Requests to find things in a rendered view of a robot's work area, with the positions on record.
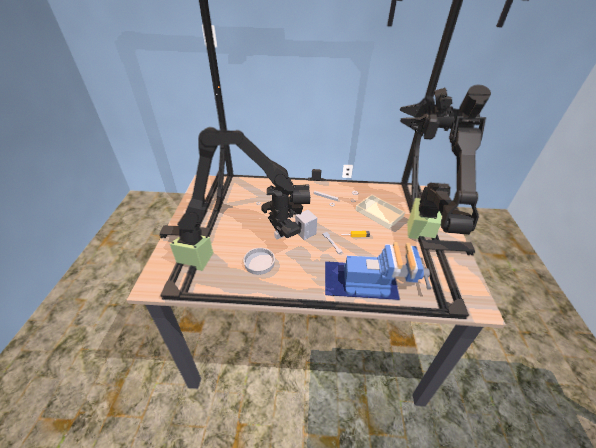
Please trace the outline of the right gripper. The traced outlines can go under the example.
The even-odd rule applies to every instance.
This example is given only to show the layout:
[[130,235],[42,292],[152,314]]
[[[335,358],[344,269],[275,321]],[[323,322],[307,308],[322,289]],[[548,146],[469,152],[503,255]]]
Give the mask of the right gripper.
[[261,206],[261,210],[264,214],[267,213],[268,210],[272,211],[269,212],[268,219],[278,233],[281,231],[279,233],[280,237],[285,236],[286,238],[290,238],[301,232],[301,227],[296,222],[287,219],[289,218],[288,209],[290,208],[291,206],[289,204],[283,208],[275,207],[272,204],[272,201],[266,202]]

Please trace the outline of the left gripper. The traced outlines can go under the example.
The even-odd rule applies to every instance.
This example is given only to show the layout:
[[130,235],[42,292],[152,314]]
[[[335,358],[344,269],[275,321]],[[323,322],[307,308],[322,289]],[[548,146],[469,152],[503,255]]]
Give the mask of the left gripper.
[[437,117],[437,115],[435,114],[435,111],[437,111],[437,107],[436,105],[434,106],[434,98],[432,96],[425,96],[425,98],[423,98],[422,101],[420,101],[417,104],[400,107],[401,112],[413,116],[413,118],[401,118],[400,122],[413,129],[421,136],[423,136],[424,134],[424,139],[431,140],[436,135],[438,129],[437,125],[439,125],[439,121],[439,128],[444,128],[444,131],[448,131],[449,129],[451,129],[452,122],[455,121],[457,116],[457,109],[453,109],[453,106],[451,106],[451,108],[449,107],[448,109],[453,110],[453,112]]

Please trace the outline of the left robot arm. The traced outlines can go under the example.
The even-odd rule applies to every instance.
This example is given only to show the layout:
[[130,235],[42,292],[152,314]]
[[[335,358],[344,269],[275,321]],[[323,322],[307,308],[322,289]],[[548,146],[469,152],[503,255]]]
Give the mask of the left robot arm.
[[[435,111],[437,116],[453,112],[453,110],[448,109],[451,108],[452,97],[447,96],[446,88],[435,90],[434,95],[436,107],[438,106],[437,111]],[[476,192],[475,156],[476,150],[481,145],[486,121],[486,117],[480,117],[480,112],[490,95],[491,91],[486,86],[471,86],[460,105],[460,111],[457,109],[455,121],[452,122],[449,139],[452,152],[456,156],[456,193],[454,199],[451,200],[450,198],[449,184],[430,182],[422,191],[419,216],[436,219],[440,211],[442,215],[441,228],[445,233],[470,235],[471,231],[475,230],[479,219],[476,208],[478,192]],[[479,125],[481,130],[473,128],[474,125]],[[472,215],[456,208],[459,204],[471,205]]]

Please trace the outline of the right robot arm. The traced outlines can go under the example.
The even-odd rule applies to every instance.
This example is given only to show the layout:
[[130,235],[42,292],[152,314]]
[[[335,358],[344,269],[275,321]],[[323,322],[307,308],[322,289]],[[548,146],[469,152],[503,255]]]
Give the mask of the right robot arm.
[[[210,130],[209,130],[210,129]],[[220,132],[220,133],[219,133]],[[205,134],[206,133],[206,134]],[[224,134],[230,133],[230,134]],[[204,134],[204,135],[203,135]],[[199,162],[194,183],[192,198],[187,206],[185,214],[178,222],[180,239],[177,243],[196,245],[203,239],[201,235],[200,223],[204,219],[209,202],[205,201],[205,184],[207,183],[207,174],[209,173],[209,164],[211,163],[215,146],[219,145],[237,145],[245,154],[247,154],[257,165],[259,165],[270,181],[276,186],[270,185],[266,189],[267,195],[272,195],[272,204],[275,207],[283,208],[288,204],[289,217],[301,214],[302,204],[310,204],[310,186],[293,185],[288,176],[287,170],[278,163],[269,159],[258,147],[256,147],[240,130],[217,130],[209,127],[203,130],[198,136]],[[289,184],[290,183],[290,184]],[[295,189],[293,191],[293,188]],[[291,199],[292,196],[292,199]],[[289,201],[289,202],[288,202]],[[205,212],[205,213],[204,213]],[[198,220],[198,221],[197,221]],[[197,223],[197,224],[196,224]],[[196,227],[195,227],[196,226]],[[194,229],[195,228],[195,229]]]

